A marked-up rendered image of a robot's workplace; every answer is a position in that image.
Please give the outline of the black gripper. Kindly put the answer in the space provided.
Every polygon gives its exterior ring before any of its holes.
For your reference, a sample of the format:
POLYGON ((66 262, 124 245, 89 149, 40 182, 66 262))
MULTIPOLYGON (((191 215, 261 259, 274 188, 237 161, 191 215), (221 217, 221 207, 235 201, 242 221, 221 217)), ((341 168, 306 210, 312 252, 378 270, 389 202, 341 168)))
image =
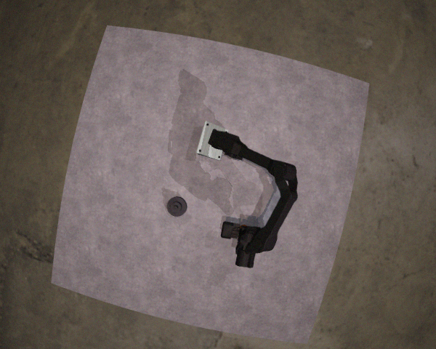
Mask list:
MULTIPOLYGON (((258 227, 255 227, 255 228, 257 228, 256 234, 262 229, 262 228, 258 228, 258 227)), ((241 224, 224 221, 222 224, 221 237, 231 239, 231 238, 237 238, 237 236, 239 236, 239 238, 240 238, 240 234, 245 229, 246 229, 246 226, 241 226, 241 224)))

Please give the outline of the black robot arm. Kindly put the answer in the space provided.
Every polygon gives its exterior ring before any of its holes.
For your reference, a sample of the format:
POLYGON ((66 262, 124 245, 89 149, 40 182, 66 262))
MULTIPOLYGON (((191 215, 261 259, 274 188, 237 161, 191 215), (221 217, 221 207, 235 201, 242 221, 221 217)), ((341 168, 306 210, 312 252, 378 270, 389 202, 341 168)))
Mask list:
POLYGON ((239 136, 229 132, 213 129, 208 144, 213 148, 223 150, 225 155, 231 158, 248 159, 264 167, 275 177, 280 198, 267 224, 257 234, 257 228, 246 226, 246 229, 240 234, 240 238, 238 236, 237 239, 235 264, 239 267, 252 268, 254 267, 255 253, 271 251, 274 248, 278 239, 278 231, 294 202, 298 199, 296 167, 293 164, 271 159, 249 149, 241 142, 239 136), (239 243, 240 240, 241 243, 239 243))

